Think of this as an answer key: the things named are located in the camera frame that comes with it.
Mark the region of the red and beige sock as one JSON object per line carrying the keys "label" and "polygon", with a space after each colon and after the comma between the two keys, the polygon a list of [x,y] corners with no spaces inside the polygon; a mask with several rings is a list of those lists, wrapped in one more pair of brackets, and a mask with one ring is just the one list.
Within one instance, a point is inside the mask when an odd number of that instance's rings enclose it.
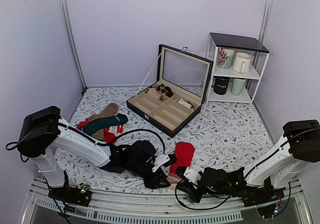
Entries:
{"label": "red and beige sock", "polygon": [[174,155],[177,158],[176,163],[172,164],[169,169],[167,180],[170,184],[177,184],[181,178],[177,175],[177,168],[179,166],[190,167],[195,148],[191,143],[178,142],[175,147]]}

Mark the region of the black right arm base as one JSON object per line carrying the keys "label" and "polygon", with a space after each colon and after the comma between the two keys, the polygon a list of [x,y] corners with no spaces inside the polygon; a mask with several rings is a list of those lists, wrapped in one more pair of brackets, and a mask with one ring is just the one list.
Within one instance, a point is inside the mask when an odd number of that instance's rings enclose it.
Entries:
{"label": "black right arm base", "polygon": [[273,202],[273,204],[271,205],[257,207],[256,211],[258,215],[263,219],[274,219],[285,211],[290,202],[292,188],[290,183],[288,185],[289,191],[286,202],[284,202],[285,187],[281,189],[274,189],[269,179],[264,181],[263,187],[256,189],[252,188],[250,191],[247,191],[243,197],[240,198],[245,207]]}

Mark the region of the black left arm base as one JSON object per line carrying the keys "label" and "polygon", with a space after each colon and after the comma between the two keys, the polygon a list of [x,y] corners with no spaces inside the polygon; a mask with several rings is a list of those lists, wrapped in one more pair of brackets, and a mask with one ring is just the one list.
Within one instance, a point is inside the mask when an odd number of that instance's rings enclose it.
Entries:
{"label": "black left arm base", "polygon": [[69,178],[66,171],[64,171],[64,177],[63,187],[49,186],[48,196],[64,203],[88,207],[92,196],[92,192],[89,190],[90,186],[81,183],[76,187],[72,187],[69,185]]}

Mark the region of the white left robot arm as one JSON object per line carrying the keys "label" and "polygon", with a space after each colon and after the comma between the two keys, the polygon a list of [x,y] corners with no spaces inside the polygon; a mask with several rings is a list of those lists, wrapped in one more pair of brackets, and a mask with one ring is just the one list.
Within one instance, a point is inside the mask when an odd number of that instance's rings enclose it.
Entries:
{"label": "white left robot arm", "polygon": [[60,108],[49,106],[25,117],[18,139],[18,152],[31,159],[50,187],[64,201],[74,197],[67,174],[59,167],[50,147],[65,149],[94,166],[114,173],[130,171],[143,179],[146,188],[169,187],[163,166],[171,163],[169,155],[156,155],[155,147],[147,140],[129,145],[114,141],[98,141],[73,128],[60,115]]}

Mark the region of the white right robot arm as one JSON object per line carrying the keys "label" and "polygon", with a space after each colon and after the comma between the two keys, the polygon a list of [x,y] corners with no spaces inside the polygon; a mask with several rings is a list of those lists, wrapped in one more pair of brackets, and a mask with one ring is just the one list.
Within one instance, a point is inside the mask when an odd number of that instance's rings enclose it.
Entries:
{"label": "white right robot arm", "polygon": [[245,206],[283,198],[288,183],[309,163],[319,161],[320,126],[317,120],[291,121],[283,131],[272,149],[238,170],[206,167],[196,172],[185,168],[184,182],[178,189],[195,203],[205,194],[238,197]]}

